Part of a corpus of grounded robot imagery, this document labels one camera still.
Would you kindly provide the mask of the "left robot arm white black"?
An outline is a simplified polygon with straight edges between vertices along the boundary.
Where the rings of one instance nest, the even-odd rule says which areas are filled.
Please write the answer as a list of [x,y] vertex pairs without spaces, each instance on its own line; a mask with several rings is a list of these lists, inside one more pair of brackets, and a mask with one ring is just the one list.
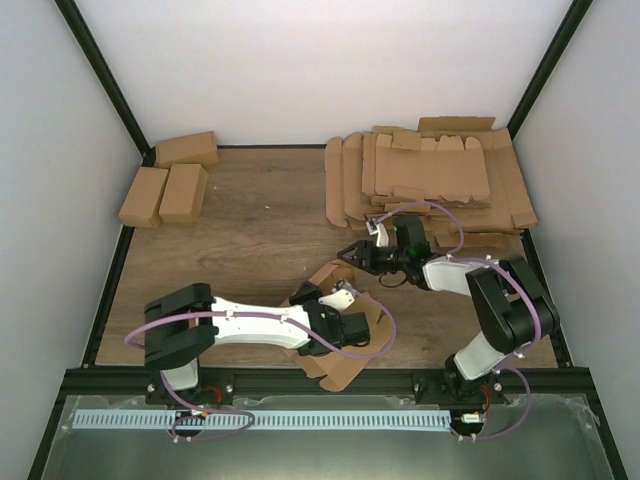
[[347,311],[354,302],[348,290],[324,294],[310,282],[278,308],[231,302],[208,284],[192,284],[145,307],[144,364],[164,373],[178,401],[191,404],[204,392],[199,356],[212,346],[265,344],[312,358],[366,346],[366,315]]

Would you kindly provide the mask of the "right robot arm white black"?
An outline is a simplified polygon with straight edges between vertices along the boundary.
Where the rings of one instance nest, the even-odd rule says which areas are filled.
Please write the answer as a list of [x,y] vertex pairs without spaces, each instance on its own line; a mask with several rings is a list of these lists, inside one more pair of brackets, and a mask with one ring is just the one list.
[[489,375],[559,326],[557,307],[523,257],[438,256],[417,216],[396,217],[393,225],[393,245],[384,225],[371,220],[367,228],[374,238],[355,241],[340,250],[337,258],[377,277],[402,273],[408,283],[422,290],[472,300],[480,332],[445,363],[444,391],[451,400],[471,400]]

